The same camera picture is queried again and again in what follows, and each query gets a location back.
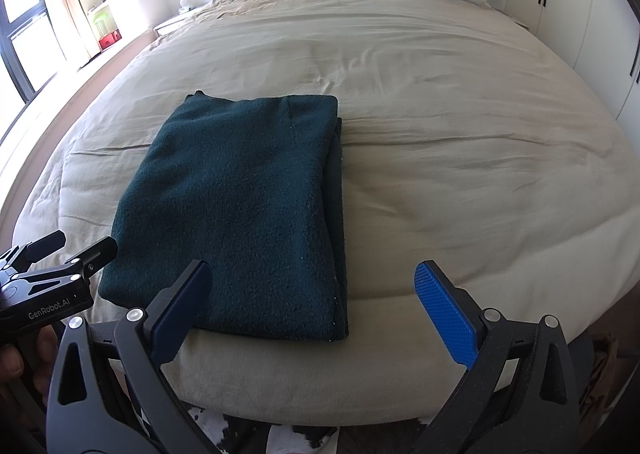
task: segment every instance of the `shelf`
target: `shelf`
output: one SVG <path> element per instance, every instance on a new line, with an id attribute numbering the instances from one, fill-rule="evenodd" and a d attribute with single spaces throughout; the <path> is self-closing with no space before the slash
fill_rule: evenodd
<path id="1" fill-rule="evenodd" d="M 100 6 L 98 6 L 97 8 L 95 8 L 94 10 L 91 10 L 90 12 L 87 12 L 87 15 L 94 15 L 97 14 L 98 12 L 100 12 L 101 10 L 105 9 L 107 6 L 109 5 L 109 1 L 105 1 L 103 4 L 101 4 Z"/>

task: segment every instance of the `red box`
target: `red box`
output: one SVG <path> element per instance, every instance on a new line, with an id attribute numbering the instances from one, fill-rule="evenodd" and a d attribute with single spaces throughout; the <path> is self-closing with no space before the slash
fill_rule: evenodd
<path id="1" fill-rule="evenodd" d="M 111 44 L 119 41 L 121 38 L 120 30 L 112 31 L 110 34 L 100 39 L 100 48 L 107 49 Z"/>

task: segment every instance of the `beige curtain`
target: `beige curtain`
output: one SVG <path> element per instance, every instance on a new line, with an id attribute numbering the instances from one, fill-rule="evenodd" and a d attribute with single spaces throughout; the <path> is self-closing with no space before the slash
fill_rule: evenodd
<path id="1" fill-rule="evenodd" d="M 80 0 L 44 0 L 53 31 L 66 60 L 80 67 L 100 53 L 100 45 L 82 10 Z"/>

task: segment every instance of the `beige duvet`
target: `beige duvet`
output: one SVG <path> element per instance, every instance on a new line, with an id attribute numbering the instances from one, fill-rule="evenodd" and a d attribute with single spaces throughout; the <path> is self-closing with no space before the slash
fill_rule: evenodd
<path id="1" fill-rule="evenodd" d="M 436 260 L 508 318 L 556 315 L 568 339 L 640 278 L 640 161 L 620 128 L 535 37 L 456 0 L 212 4 L 72 127 L 15 242 L 60 228 L 66 259 L 108 234 L 159 127 L 198 89 L 338 98 L 351 334 L 300 343 L 194 330 L 165 369 L 184 400 L 276 423 L 432 416 L 463 368 L 414 294 L 418 262 Z M 120 313 L 98 299 L 87 315 Z"/>

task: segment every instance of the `dark green towel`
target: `dark green towel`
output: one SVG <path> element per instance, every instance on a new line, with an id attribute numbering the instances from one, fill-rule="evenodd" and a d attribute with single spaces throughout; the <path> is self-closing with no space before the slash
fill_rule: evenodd
<path id="1" fill-rule="evenodd" d="M 161 127 L 113 222 L 100 296 L 145 307 L 204 259 L 199 328 L 263 338 L 347 336 L 337 100 L 190 95 Z"/>

